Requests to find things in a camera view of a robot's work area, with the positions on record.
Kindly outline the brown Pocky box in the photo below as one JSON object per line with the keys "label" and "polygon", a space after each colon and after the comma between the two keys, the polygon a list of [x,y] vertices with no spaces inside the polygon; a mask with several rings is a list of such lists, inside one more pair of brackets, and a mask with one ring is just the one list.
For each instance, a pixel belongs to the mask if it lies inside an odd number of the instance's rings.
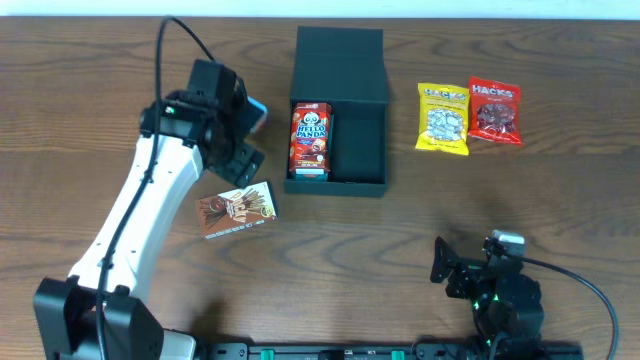
{"label": "brown Pocky box", "polygon": [[278,218],[271,187],[266,181],[199,199],[196,210],[202,236],[206,240]]}

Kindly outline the red Hello Panda box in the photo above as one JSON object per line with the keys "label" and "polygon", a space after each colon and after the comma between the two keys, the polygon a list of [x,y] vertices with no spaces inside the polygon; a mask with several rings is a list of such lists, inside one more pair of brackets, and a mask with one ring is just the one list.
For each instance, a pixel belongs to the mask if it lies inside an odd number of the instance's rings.
{"label": "red Hello Panda box", "polygon": [[331,106],[328,103],[298,103],[292,114],[290,175],[296,168],[324,168],[329,173],[331,136]]}

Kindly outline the red Hacks candy bag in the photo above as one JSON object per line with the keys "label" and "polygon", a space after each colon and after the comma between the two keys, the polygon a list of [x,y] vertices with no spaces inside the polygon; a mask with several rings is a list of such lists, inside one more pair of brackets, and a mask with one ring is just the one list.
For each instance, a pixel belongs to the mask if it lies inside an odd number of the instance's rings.
{"label": "red Hacks candy bag", "polygon": [[522,145],[519,129],[520,87],[472,76],[469,91],[468,135],[496,143]]}

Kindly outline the teal Good Day cookie box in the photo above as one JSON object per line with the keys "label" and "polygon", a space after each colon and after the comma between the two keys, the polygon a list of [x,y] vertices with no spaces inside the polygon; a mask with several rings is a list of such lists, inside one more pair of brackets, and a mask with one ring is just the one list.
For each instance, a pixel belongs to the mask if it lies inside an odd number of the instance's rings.
{"label": "teal Good Day cookie box", "polygon": [[292,172],[294,180],[326,182],[329,173],[324,168],[296,168]]}

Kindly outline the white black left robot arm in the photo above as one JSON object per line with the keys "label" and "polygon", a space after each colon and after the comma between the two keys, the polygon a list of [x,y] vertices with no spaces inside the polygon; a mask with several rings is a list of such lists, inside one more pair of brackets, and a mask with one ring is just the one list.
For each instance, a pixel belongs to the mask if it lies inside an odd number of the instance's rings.
{"label": "white black left robot arm", "polygon": [[245,139],[268,111],[243,93],[175,91],[144,109],[126,181],[67,279],[45,278],[33,298],[48,359],[203,359],[193,336],[148,309],[157,258],[190,188],[211,171],[246,187],[264,159]]}

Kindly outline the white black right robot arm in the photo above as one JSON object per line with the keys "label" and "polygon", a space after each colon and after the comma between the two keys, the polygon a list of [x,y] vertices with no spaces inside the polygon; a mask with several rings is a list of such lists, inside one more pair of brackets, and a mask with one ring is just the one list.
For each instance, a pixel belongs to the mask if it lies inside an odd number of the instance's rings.
{"label": "white black right robot arm", "polygon": [[500,230],[484,240],[484,260],[461,257],[443,238],[435,240],[430,280],[446,282],[448,297],[471,303],[479,335],[497,353],[524,354],[540,339],[541,289],[522,273],[525,250],[523,236]]}

